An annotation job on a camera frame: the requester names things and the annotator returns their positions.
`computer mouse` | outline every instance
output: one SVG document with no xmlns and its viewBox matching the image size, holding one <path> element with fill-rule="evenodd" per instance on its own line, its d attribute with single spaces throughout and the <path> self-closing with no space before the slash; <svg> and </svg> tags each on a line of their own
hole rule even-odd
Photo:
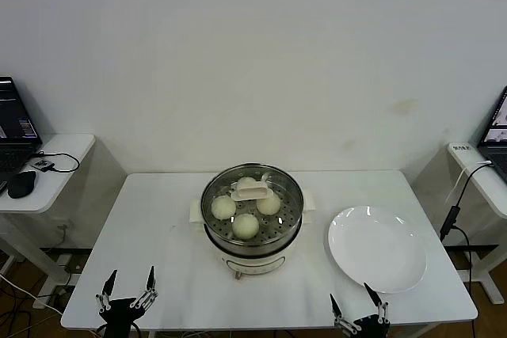
<svg viewBox="0 0 507 338">
<path fill-rule="evenodd" d="M 33 191 L 36 173 L 33 170 L 18 173 L 7 184 L 7 194 L 10 198 L 22 198 Z"/>
</svg>

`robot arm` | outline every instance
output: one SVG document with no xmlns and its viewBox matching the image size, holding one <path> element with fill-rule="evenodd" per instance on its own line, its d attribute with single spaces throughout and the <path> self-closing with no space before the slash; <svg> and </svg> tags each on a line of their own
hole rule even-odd
<svg viewBox="0 0 507 338">
<path fill-rule="evenodd" d="M 389 326 L 391 325 L 387 319 L 387 307 L 389 304 L 387 302 L 382 302 L 378 294 L 366 283 L 364 283 L 364 287 L 377 307 L 378 313 L 360 318 L 354 322 L 348 322 L 343 318 L 341 310 L 331 294 L 334 326 L 339 328 L 346 336 L 356 338 L 385 338 L 389 331 Z"/>
<path fill-rule="evenodd" d="M 102 294 L 95 295 L 99 306 L 98 314 L 105 321 L 105 324 L 97 329 L 97 332 L 105 329 L 104 338 L 128 338 L 130 328 L 134 326 L 139 337 L 141 337 L 139 327 L 134 321 L 141 318 L 146 313 L 158 296 L 155 290 L 154 268 L 153 266 L 151 267 L 146 290 L 144 290 L 138 298 L 119 298 L 111 300 L 110 297 L 115 278 L 116 269 L 104 283 Z"/>
</svg>

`laptop screen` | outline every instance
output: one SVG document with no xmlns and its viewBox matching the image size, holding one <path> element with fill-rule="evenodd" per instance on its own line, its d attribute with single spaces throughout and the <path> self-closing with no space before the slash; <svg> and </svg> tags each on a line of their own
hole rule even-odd
<svg viewBox="0 0 507 338">
<path fill-rule="evenodd" d="M 479 145 L 506 145 L 507 146 L 507 87 L 504 89 L 493 112 L 490 123 Z"/>
<path fill-rule="evenodd" d="M 0 144 L 38 140 L 39 136 L 12 79 L 0 77 Z"/>
</svg>

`wooden floor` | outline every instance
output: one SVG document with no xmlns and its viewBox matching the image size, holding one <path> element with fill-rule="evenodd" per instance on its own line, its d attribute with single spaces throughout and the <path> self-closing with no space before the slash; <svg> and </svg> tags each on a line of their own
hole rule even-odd
<svg viewBox="0 0 507 338">
<path fill-rule="evenodd" d="M 0 267 L 1 264 L 5 261 L 6 256 L 0 256 Z M 458 269 L 464 269 L 467 267 L 467 262 L 464 257 L 459 255 L 452 255 L 453 262 Z M 80 270 L 76 269 L 84 267 L 84 263 L 86 262 L 85 256 L 73 256 L 73 259 L 69 265 L 69 268 L 72 269 L 73 272 L 80 272 Z M 496 268 L 492 272 L 492 276 L 496 282 L 496 284 L 500 287 L 501 293 L 504 297 L 507 297 L 507 262 L 504 262 L 498 268 Z M 33 266 L 28 261 L 25 261 L 20 264 L 15 264 L 8 273 L 8 278 L 16 283 L 18 286 L 23 287 L 25 289 L 33 290 L 33 293 L 36 293 L 42 284 L 44 283 L 44 277 L 42 272 Z M 12 289 L 5 282 L 0 283 L 0 288 L 4 291 L 12 293 Z M 478 338 L 500 338 L 507 337 L 507 305 L 492 305 L 490 300 L 487 298 L 484 293 L 482 287 L 475 283 L 472 285 L 472 293 L 473 299 L 475 301 L 475 305 L 478 307 L 479 316 L 475 321 L 475 328 L 477 332 Z M 21 297 L 21 292 L 16 292 L 16 295 Z M 69 294 L 64 294 L 59 300 L 51 300 L 51 302 L 58 301 L 58 305 L 65 307 Z M 12 322 L 12 317 L 10 315 L 4 314 L 13 308 L 13 298 L 4 293 L 0 293 L 0 338 L 10 338 L 15 332 L 19 332 L 22 329 L 25 329 L 28 326 L 29 315 L 27 313 L 19 313 L 16 319 Z M 19 310 L 29 311 L 32 316 L 32 324 L 36 324 L 37 322 L 42 321 L 45 318 L 50 316 L 54 316 L 46 320 L 45 322 L 31 328 L 30 337 L 31 338 L 90 338 L 92 334 L 90 332 L 77 332 L 77 331 L 69 331 L 65 328 L 61 327 L 59 324 L 59 316 L 51 311 L 51 310 L 34 310 L 32 309 L 32 302 L 29 300 L 24 301 L 21 304 L 21 308 Z M 339 337 L 341 336 L 335 330 L 297 330 L 290 332 L 293 336 L 297 338 L 330 338 L 330 337 Z M 230 332 L 213 332 L 213 333 L 201 333 L 201 337 L 215 337 L 215 338 L 227 338 L 229 337 Z M 19 338 L 25 338 L 28 334 L 26 331 L 16 335 Z M 143 334 L 143 338 L 147 338 L 147 333 Z M 159 333 L 157 336 L 159 337 L 181 337 L 181 333 L 178 332 L 167 332 L 167 333 Z M 232 332 L 233 338 L 291 338 L 291 335 L 285 331 L 248 331 L 248 332 Z M 427 332 L 423 337 L 424 338 L 444 338 L 444 337 L 472 337 L 471 331 L 471 323 L 457 323 L 457 324 L 445 324 L 437 326 L 435 329 Z M 137 337 L 136 334 L 132 333 L 131 337 Z"/>
</svg>

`steamed bun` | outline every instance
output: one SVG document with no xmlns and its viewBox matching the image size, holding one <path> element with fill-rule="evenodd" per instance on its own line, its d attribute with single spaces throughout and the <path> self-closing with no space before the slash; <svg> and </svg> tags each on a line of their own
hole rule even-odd
<svg viewBox="0 0 507 338">
<path fill-rule="evenodd" d="M 256 182 L 254 178 L 252 177 L 241 177 L 238 180 L 238 183 L 236 184 L 236 188 L 242 185 L 246 185 L 248 183 L 252 184 L 253 182 Z"/>
<path fill-rule="evenodd" d="M 259 232 L 259 221 L 252 214 L 238 215 L 232 222 L 232 232 L 238 239 L 251 239 Z"/>
<path fill-rule="evenodd" d="M 280 205 L 280 198 L 276 193 L 273 193 L 272 197 L 257 200 L 257 210 L 263 215 L 275 215 Z"/>
<path fill-rule="evenodd" d="M 236 213 L 236 202 L 230 196 L 216 197 L 212 202 L 212 214 L 215 218 L 229 219 Z"/>
</svg>

